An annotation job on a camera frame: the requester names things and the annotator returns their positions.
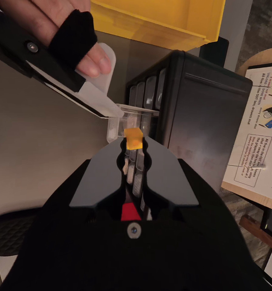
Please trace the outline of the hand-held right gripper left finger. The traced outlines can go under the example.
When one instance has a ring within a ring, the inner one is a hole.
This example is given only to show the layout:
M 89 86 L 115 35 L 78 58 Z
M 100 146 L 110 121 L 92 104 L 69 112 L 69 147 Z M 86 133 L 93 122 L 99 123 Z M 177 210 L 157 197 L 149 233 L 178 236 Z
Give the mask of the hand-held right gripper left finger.
M 124 139 L 116 139 L 95 154 L 69 204 L 72 208 L 96 207 L 122 186 Z

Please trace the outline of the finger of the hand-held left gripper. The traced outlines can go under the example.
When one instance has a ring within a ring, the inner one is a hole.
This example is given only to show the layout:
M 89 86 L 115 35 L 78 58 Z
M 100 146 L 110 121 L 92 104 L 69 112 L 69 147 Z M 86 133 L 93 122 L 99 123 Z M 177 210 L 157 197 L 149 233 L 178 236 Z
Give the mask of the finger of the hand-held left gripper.
M 124 112 L 111 100 L 109 97 L 100 91 L 91 82 L 84 82 L 79 93 L 73 92 L 68 87 L 64 86 L 47 73 L 26 61 L 37 73 L 42 77 L 47 79 L 45 85 L 47 85 L 52 90 L 61 94 L 65 98 L 69 99 L 78 106 L 84 108 L 85 110 L 93 113 L 100 118 L 117 117 L 122 118 Z
M 81 71 L 76 70 L 78 74 L 86 79 L 86 83 L 82 86 L 79 93 L 79 100 L 89 105 L 88 98 L 92 97 L 95 99 L 94 95 L 101 91 L 107 96 L 114 68 L 116 65 L 116 55 L 111 47 L 105 43 L 99 43 L 99 46 L 105 51 L 106 55 L 109 57 L 111 63 L 111 72 L 109 74 L 100 74 L 97 78 L 89 77 L 83 74 Z

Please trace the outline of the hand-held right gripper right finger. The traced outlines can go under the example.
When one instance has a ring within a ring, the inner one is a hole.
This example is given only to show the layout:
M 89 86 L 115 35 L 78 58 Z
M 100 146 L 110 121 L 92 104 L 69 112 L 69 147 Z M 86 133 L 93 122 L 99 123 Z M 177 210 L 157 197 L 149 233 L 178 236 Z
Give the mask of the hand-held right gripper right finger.
M 144 140 L 144 185 L 146 205 L 199 206 L 188 179 L 177 159 L 167 148 L 146 136 Z

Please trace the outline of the red plastic bin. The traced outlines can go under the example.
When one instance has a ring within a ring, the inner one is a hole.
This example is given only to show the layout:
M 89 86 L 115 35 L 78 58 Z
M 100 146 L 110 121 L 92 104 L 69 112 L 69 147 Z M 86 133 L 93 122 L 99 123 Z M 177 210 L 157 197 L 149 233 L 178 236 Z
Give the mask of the red plastic bin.
M 141 221 L 141 217 L 132 202 L 127 202 L 123 204 L 121 221 Z

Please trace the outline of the orange cube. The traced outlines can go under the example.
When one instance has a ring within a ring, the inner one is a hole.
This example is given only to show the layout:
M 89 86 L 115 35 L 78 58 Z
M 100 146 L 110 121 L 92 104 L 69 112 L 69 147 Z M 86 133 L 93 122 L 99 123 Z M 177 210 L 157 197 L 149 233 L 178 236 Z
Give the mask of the orange cube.
M 138 150 L 143 148 L 143 132 L 139 127 L 124 129 L 127 150 Z

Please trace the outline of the black drawer cabinet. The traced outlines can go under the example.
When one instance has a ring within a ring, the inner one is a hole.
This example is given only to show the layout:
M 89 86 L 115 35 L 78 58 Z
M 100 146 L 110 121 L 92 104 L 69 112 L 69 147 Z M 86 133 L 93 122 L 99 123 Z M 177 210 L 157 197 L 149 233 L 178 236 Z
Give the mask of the black drawer cabinet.
M 156 77 L 153 109 L 163 80 L 160 113 L 152 138 L 184 160 L 216 192 L 220 191 L 252 81 L 188 52 L 173 50 L 126 83 Z

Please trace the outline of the yellow plastic bin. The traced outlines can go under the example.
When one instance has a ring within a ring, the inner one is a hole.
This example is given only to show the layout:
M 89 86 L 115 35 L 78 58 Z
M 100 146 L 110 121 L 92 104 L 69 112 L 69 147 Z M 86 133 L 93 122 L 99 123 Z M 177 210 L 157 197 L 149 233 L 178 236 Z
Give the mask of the yellow plastic bin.
M 189 51 L 219 37 L 225 0 L 92 0 L 95 30 Z

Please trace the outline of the person's left hand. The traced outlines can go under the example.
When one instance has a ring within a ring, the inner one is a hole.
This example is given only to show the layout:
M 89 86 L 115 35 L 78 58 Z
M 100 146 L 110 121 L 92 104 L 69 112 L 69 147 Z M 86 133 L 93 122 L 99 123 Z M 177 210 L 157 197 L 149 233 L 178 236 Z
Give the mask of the person's left hand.
M 32 34 L 43 45 L 49 46 L 51 40 L 73 10 L 90 12 L 90 1 L 68 0 L 0 0 L 0 9 Z M 99 45 L 85 54 L 76 69 L 92 78 L 111 72 L 108 55 Z

